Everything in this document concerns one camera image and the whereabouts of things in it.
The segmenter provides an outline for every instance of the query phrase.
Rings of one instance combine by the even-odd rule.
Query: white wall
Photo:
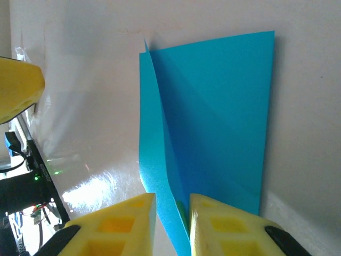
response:
[[[0,1],[0,56],[11,56],[11,28],[10,28],[10,2]],[[8,155],[4,143],[4,132],[8,131],[8,125],[0,125],[0,158]]]

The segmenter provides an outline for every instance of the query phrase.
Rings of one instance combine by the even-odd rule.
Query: yellow plastic part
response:
[[[143,194],[71,220],[81,228],[59,256],[150,256],[156,220],[155,194]]]
[[[39,67],[0,58],[0,124],[37,103],[44,88],[44,76]]]
[[[192,256],[285,256],[264,230],[278,224],[206,196],[190,196]]]

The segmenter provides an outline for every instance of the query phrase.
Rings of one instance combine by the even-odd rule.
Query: yellow block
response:
[[[143,194],[71,220],[80,230],[59,256],[150,256],[156,220],[155,194]]]
[[[0,58],[0,124],[37,103],[44,88],[44,76],[39,67]]]
[[[264,230],[278,224],[206,196],[190,196],[193,256],[285,256]]]

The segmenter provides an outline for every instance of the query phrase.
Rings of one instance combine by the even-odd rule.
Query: blue paper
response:
[[[259,213],[273,46],[269,31],[140,55],[140,175],[178,255],[190,193]]]

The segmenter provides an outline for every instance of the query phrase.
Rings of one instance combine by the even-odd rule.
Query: wire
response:
[[[11,168],[7,168],[7,169],[0,169],[0,173],[6,173],[6,172],[13,171],[13,170],[19,168],[20,166],[22,166],[24,164],[24,162],[26,161],[26,155],[21,150],[15,149],[12,146],[9,146],[9,149],[14,151],[14,152],[16,152],[20,156],[22,156],[23,161],[20,164],[18,164],[17,166],[14,166],[14,167],[11,167]]]

